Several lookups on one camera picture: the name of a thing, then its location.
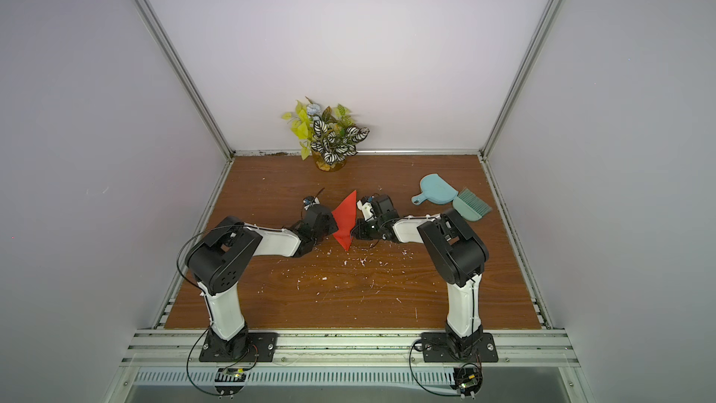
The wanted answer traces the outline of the red square paper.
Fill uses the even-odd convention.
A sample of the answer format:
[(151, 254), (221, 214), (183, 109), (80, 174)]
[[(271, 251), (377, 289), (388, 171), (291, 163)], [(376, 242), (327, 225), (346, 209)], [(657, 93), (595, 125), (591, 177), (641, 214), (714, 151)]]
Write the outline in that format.
[(333, 237), (339, 245), (348, 252), (352, 245), (352, 230), (356, 224), (357, 191), (351, 192), (340, 205), (332, 212), (337, 230)]

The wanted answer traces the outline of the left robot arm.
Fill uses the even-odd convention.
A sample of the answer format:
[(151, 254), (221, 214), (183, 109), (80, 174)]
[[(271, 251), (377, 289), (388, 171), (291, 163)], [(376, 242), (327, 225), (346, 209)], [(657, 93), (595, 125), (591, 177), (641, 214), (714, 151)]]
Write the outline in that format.
[(190, 249), (185, 264), (207, 304), (210, 332), (228, 343), (246, 330), (237, 285), (253, 257), (303, 257), (336, 231), (332, 212), (320, 204), (308, 207), (289, 228), (261, 228), (228, 216), (208, 231)]

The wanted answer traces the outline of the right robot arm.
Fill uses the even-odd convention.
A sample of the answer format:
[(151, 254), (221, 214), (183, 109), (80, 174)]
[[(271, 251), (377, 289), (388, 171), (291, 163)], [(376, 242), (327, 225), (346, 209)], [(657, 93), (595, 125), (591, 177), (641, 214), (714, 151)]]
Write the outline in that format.
[(441, 214), (399, 216), (387, 195), (365, 198), (355, 207), (354, 238), (425, 247), (447, 284), (447, 335), (461, 343), (478, 339), (483, 332), (479, 287), (490, 254), (469, 222), (453, 208)]

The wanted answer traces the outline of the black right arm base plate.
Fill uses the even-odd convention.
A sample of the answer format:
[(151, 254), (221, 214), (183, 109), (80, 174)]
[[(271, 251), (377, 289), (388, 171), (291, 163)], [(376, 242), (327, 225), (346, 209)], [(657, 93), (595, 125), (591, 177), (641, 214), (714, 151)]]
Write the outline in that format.
[(456, 338), (447, 332), (423, 332), (421, 353), (426, 363), (497, 363), (499, 354), (491, 333)]

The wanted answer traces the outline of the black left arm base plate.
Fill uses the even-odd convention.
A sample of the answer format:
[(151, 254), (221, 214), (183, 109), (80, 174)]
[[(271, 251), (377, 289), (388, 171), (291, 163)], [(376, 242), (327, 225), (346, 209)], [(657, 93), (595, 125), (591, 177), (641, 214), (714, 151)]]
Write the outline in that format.
[(199, 362), (272, 362), (278, 337), (275, 332), (243, 330), (227, 341), (209, 329), (201, 345)]

